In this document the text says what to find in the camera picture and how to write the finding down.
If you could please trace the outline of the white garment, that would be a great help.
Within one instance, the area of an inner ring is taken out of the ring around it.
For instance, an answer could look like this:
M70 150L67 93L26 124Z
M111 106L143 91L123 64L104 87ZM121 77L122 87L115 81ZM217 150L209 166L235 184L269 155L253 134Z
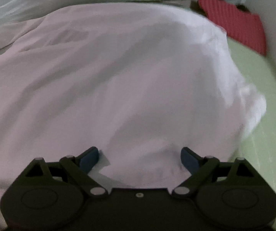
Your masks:
M1 25L0 199L34 158L91 146L101 158L90 175L107 189L173 191L190 176L180 141L195 103L216 101L192 81L190 53L216 35L185 9L141 3Z

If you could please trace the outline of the green checked mat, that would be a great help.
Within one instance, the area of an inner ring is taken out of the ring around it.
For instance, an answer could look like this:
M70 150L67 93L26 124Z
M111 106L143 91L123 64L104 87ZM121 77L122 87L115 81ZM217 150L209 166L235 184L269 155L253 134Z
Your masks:
M202 82L201 93L216 101L207 96L195 103L180 144L223 161L244 155L268 185L268 205L276 211L276 68L265 42L254 38L250 26L240 39L196 12L187 14L217 33L189 60L192 81Z

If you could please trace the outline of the red ribbed cloth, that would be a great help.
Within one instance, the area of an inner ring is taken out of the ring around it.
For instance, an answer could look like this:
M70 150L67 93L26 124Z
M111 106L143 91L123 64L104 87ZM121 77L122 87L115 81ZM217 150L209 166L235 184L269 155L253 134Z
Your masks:
M266 36L260 16L244 12L224 0L197 0L206 17L223 28L227 36L265 56Z

